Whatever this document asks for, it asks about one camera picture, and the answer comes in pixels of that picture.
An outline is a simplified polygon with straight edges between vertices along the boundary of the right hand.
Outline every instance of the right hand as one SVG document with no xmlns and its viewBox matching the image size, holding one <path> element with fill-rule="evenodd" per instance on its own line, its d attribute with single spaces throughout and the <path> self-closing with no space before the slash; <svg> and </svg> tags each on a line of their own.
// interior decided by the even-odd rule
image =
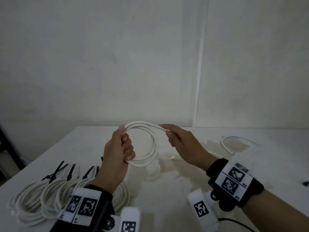
<svg viewBox="0 0 309 232">
<path fill-rule="evenodd" d="M 206 171 L 217 160 L 215 156 L 203 148 L 190 131 L 171 124 L 161 124 L 160 126 L 170 130 L 166 132 L 168 141 L 187 163 Z"/>
</svg>

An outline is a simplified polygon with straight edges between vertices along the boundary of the table surface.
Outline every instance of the table surface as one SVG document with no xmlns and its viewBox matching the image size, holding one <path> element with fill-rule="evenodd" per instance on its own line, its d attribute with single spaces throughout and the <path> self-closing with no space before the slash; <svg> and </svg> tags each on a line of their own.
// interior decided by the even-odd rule
<svg viewBox="0 0 309 232">
<path fill-rule="evenodd" d="M 55 171 L 62 160 L 76 163 L 73 177 L 83 176 L 92 165 L 100 165 L 105 143 L 117 127 L 79 126 L 25 169 L 0 187 L 0 231 L 49 231 L 54 221 L 32 228 L 21 227 L 6 207 L 7 201 L 27 184 L 41 180 Z M 309 130 L 287 129 L 236 129 L 236 128 L 185 128 L 190 130 L 209 151 L 246 166 L 265 188 L 309 216 L 309 187 L 301 183 L 309 181 Z M 153 129 L 158 137 L 158 159 L 149 167 L 129 166 L 125 182 L 131 192 L 130 206 L 142 209 L 141 232 L 145 231 L 200 231 L 187 195 L 199 188 L 208 191 L 208 177 L 202 170 L 181 160 L 175 148 L 168 143 L 161 130 Z M 150 136 L 142 130 L 128 132 L 137 155 L 145 153 Z M 232 156 L 221 145 L 239 151 Z M 70 167 L 62 175 L 67 175 Z M 230 216 L 249 226 L 253 225 L 240 209 L 223 213 L 214 208 L 218 216 Z M 246 231 L 231 222 L 221 222 L 219 231 Z"/>
</svg>

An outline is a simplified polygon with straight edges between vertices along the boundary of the left hand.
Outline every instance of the left hand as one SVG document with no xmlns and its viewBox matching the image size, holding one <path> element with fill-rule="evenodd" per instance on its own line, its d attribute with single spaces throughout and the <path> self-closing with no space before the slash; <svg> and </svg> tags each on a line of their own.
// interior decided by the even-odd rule
<svg viewBox="0 0 309 232">
<path fill-rule="evenodd" d="M 121 125 L 112 135 L 104 148 L 103 162 L 98 175 L 92 185 L 98 186 L 113 194 L 118 185 L 124 180 L 128 171 L 126 160 L 135 157 L 132 142 L 128 134 L 124 134 L 125 127 Z"/>
</svg>

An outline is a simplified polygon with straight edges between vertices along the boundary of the finger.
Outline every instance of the finger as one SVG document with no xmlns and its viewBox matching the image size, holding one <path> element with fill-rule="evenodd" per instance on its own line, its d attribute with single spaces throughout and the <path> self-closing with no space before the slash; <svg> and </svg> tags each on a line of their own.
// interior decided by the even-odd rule
<svg viewBox="0 0 309 232">
<path fill-rule="evenodd" d="M 123 157 L 128 157 L 133 152 L 133 146 L 123 152 Z"/>
<path fill-rule="evenodd" d="M 177 134 L 180 138 L 182 138 L 185 134 L 185 130 L 180 128 L 177 125 L 171 125 L 171 124 L 160 124 L 160 127 L 164 128 L 164 129 L 168 129 L 170 131 L 172 131 L 173 133 Z"/>
<path fill-rule="evenodd" d="M 120 125 L 119 128 L 113 132 L 111 141 L 113 143 L 121 143 L 121 137 L 125 132 L 126 128 L 123 125 Z"/>
<path fill-rule="evenodd" d="M 133 160 L 135 158 L 135 152 L 132 151 L 132 153 L 126 158 L 126 160 Z"/>
<path fill-rule="evenodd" d="M 170 139 L 168 139 L 168 142 L 171 144 L 172 147 L 175 147 Z"/>
<path fill-rule="evenodd" d="M 176 147 L 176 149 L 182 148 L 183 144 L 175 133 L 167 131 L 166 136 L 168 136 L 168 139 L 172 142 L 172 144 Z"/>
<path fill-rule="evenodd" d="M 124 134 L 122 137 L 121 137 L 121 140 L 122 142 L 126 142 L 127 140 L 129 139 L 129 135 L 128 134 Z"/>
<path fill-rule="evenodd" d="M 129 147 L 131 147 L 131 146 L 132 146 L 132 141 L 131 141 L 131 139 L 128 139 L 124 144 L 122 144 L 122 148 L 123 148 L 124 150 L 129 149 Z"/>
</svg>

